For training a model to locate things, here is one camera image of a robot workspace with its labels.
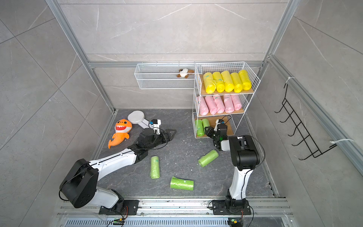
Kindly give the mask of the pink roll top angled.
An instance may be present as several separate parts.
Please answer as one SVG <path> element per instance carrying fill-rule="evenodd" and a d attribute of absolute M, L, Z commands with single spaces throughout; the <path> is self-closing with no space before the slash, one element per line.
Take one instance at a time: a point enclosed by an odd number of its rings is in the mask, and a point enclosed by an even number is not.
<path fill-rule="evenodd" d="M 215 115 L 217 113 L 217 106 L 212 96 L 205 96 L 205 102 L 208 106 L 209 112 L 211 115 Z"/>

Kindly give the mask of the yellow roll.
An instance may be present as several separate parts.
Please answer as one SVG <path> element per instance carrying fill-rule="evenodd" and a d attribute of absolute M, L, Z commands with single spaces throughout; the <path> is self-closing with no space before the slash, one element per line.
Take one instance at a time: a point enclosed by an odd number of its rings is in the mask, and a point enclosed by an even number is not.
<path fill-rule="evenodd" d="M 213 79 L 213 75 L 210 72 L 206 72 L 203 75 L 203 82 L 204 82 L 204 87 L 205 87 L 205 91 L 207 94 L 212 94 L 215 92 L 216 90 L 216 83 Z"/>
<path fill-rule="evenodd" d="M 234 83 L 229 71 L 221 72 L 221 76 L 225 84 L 225 91 L 232 92 L 234 90 Z"/>
<path fill-rule="evenodd" d="M 222 93 L 225 91 L 225 84 L 222 78 L 222 75 L 220 72 L 214 72 L 212 73 L 213 79 L 216 83 L 216 90 L 218 93 Z"/>
<path fill-rule="evenodd" d="M 252 88 L 252 82 L 249 78 L 247 70 L 241 70 L 238 72 L 238 74 L 242 82 L 243 90 L 250 90 Z"/>

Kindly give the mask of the yellow roll horizontal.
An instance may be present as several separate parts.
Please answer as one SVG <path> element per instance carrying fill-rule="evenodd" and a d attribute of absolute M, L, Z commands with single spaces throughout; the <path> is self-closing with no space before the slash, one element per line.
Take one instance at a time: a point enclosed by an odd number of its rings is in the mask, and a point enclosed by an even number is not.
<path fill-rule="evenodd" d="M 240 93 L 243 90 L 243 84 L 237 72 L 233 72 L 230 74 L 233 84 L 234 84 L 234 92 Z"/>

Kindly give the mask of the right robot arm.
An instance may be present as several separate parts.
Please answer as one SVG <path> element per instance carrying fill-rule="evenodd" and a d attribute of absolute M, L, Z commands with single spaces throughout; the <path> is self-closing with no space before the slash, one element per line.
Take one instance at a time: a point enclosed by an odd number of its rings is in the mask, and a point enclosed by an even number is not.
<path fill-rule="evenodd" d="M 244 215 L 251 214 L 251 207 L 246 199 L 248 180 L 253 170 L 262 162 L 250 135 L 227 136 L 227 125 L 217 124 L 216 127 L 205 127 L 205 134 L 213 140 L 214 146 L 220 151 L 229 151 L 234 166 L 233 180 L 223 200 L 213 200 L 213 214 Z"/>

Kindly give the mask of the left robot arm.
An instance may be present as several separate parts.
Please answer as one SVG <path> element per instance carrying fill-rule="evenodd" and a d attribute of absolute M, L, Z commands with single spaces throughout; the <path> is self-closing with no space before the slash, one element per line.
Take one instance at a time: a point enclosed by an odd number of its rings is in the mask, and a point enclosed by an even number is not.
<path fill-rule="evenodd" d="M 121 213 L 125 209 L 124 198 L 115 190 L 98 187 L 98 181 L 118 169 L 140 162 L 149 150 L 172 141 L 176 132 L 161 129 L 156 134 L 153 129 L 145 128 L 132 145 L 119 153 L 92 161 L 79 159 L 60 184 L 59 198 L 69 201 L 74 208 L 93 204 Z"/>

